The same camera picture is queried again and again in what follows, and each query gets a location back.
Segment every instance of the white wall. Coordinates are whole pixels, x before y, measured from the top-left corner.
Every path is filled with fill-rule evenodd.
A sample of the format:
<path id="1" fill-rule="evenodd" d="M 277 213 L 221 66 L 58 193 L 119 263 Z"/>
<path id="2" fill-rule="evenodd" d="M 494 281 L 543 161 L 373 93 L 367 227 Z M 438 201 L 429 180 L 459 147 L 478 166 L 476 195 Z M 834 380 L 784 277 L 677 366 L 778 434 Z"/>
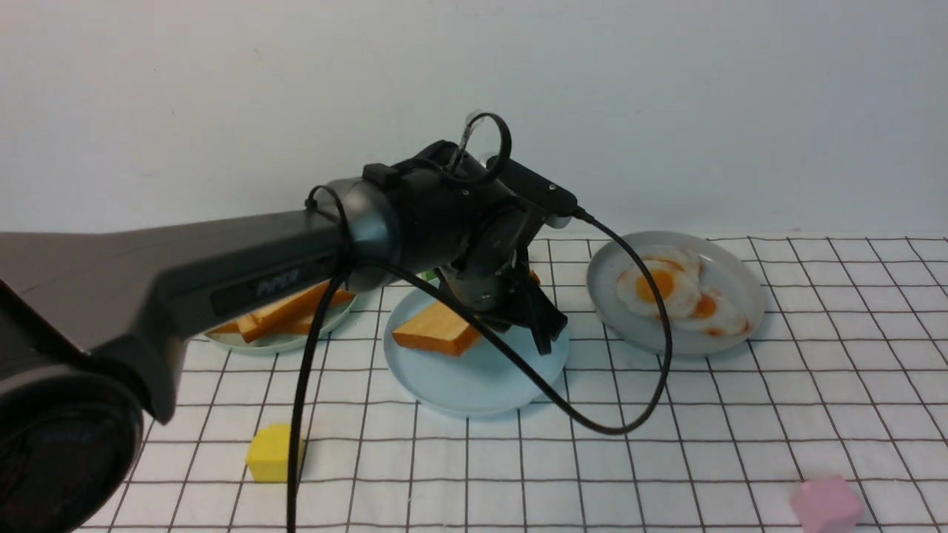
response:
<path id="1" fill-rule="evenodd" d="M 0 0 L 0 230 L 297 209 L 478 108 L 620 230 L 948 233 L 941 0 Z"/>

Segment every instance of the light blue plate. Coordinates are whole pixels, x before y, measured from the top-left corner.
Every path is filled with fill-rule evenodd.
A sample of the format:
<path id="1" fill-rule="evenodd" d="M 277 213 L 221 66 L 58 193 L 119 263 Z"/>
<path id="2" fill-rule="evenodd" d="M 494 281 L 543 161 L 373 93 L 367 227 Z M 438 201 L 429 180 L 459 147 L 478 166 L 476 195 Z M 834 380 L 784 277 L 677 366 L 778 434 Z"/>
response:
<path id="1" fill-rule="evenodd" d="M 523 407 L 543 392 L 489 341 L 481 339 L 460 358 L 403 348 L 392 330 L 434 302 L 415 289 L 394 309 L 385 329 L 385 360 L 395 379 L 423 404 L 444 414 L 489 416 Z M 570 352 L 569 328 L 553 342 L 552 353 L 537 352 L 530 330 L 512 327 L 500 335 L 546 380 L 554 383 Z"/>

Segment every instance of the plate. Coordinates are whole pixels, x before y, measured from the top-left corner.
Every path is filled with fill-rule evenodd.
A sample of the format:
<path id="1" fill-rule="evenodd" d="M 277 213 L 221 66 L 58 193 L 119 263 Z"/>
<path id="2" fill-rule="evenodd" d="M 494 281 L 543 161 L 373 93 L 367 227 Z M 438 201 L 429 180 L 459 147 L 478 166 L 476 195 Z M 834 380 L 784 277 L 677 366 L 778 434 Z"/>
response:
<path id="1" fill-rule="evenodd" d="M 750 331 L 741 335 L 710 337 L 703 332 L 672 332 L 672 353 L 675 356 L 698 356 L 721 352 L 747 340 L 764 317 L 766 296 L 760 280 L 740 259 L 704 239 L 670 231 L 644 231 L 623 239 L 640 256 L 668 248 L 691 248 L 702 258 L 702 285 L 720 290 L 747 317 Z M 619 274 L 632 266 L 632 258 L 616 243 L 602 247 L 590 261 L 586 287 L 599 320 L 614 329 L 623 340 L 656 353 L 665 351 L 662 324 L 633 315 L 615 294 Z"/>
<path id="2" fill-rule="evenodd" d="M 323 337 L 336 329 L 352 311 L 358 299 L 359 296 L 355 295 L 349 302 L 330 309 L 326 313 L 326 321 L 322 325 L 322 330 L 319 331 L 319 336 Z M 206 333 L 204 336 L 225 350 L 249 356 L 271 356 L 280 352 L 299 350 L 306 345 L 305 335 L 269 335 L 250 344 L 244 342 L 244 338 L 239 333 Z"/>
<path id="3" fill-rule="evenodd" d="M 410 395 L 443 414 L 480 417 L 518 409 L 543 394 L 485 339 L 460 358 L 411 350 L 395 343 L 392 330 L 433 302 L 427 293 L 414 289 L 395 307 L 385 328 L 385 360 L 392 375 Z M 553 350 L 546 356 L 538 353 L 528 329 L 512 327 L 500 338 L 547 383 L 554 383 L 562 374 L 570 352 L 569 328 L 553 342 Z"/>

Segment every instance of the fried egg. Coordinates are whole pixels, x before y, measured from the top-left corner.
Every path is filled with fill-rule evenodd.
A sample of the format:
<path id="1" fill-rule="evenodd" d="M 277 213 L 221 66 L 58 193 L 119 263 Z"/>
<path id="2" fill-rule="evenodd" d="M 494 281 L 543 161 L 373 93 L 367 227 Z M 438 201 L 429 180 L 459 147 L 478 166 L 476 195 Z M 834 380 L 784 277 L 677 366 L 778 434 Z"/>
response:
<path id="1" fill-rule="evenodd" d="M 688 277 L 696 282 L 702 274 L 702 258 L 693 249 L 669 248 L 656 253 L 650 253 L 643 257 L 643 259 L 668 263 L 687 274 Z"/>
<path id="2" fill-rule="evenodd" d="M 702 297 L 698 282 L 664 261 L 644 263 L 658 286 L 668 317 L 675 320 L 691 316 Z M 619 300 L 633 314 L 652 318 L 659 316 L 655 295 L 637 266 L 633 265 L 619 275 L 615 289 Z"/>
<path id="3" fill-rule="evenodd" d="M 715 288 L 702 287 L 701 298 L 690 317 L 675 321 L 675 327 L 684 331 L 703 331 L 711 337 L 737 335 L 750 329 L 751 324 L 740 311 Z"/>

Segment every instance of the egg yolk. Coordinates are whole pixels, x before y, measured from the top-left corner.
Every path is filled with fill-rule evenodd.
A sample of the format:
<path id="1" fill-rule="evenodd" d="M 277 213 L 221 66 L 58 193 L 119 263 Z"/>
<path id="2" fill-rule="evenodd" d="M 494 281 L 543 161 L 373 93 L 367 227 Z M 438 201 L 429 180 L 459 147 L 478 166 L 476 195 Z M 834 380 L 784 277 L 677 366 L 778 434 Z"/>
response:
<path id="1" fill-rule="evenodd" d="M 663 270 L 651 272 L 651 275 L 655 280 L 655 285 L 658 286 L 658 293 L 662 295 L 662 300 L 668 298 L 675 288 L 675 278 Z M 635 280 L 635 294 L 645 303 L 655 303 L 655 295 L 652 294 L 645 276 L 639 276 Z"/>
<path id="2" fill-rule="evenodd" d="M 702 298 L 698 300 L 698 305 L 695 307 L 695 312 L 691 315 L 691 318 L 694 319 L 707 319 L 714 316 L 715 311 L 718 310 L 718 305 L 714 302 L 714 298 L 706 294 L 702 294 Z"/>

